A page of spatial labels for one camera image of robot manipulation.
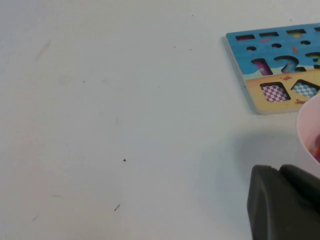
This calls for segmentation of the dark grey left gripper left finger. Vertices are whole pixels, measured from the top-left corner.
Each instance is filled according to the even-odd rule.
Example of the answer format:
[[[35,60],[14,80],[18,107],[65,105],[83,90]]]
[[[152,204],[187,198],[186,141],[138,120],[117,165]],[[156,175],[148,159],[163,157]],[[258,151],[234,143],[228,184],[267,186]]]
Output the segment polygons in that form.
[[[254,240],[318,240],[320,212],[282,176],[280,169],[255,165],[247,212]]]

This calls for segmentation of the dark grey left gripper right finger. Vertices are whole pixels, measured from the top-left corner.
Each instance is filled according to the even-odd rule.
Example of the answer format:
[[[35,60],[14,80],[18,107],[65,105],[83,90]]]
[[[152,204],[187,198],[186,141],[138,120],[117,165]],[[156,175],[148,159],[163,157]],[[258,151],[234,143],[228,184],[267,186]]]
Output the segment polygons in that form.
[[[281,175],[293,186],[300,196],[309,201],[320,212],[320,179],[311,173],[294,166],[284,164],[279,169]]]

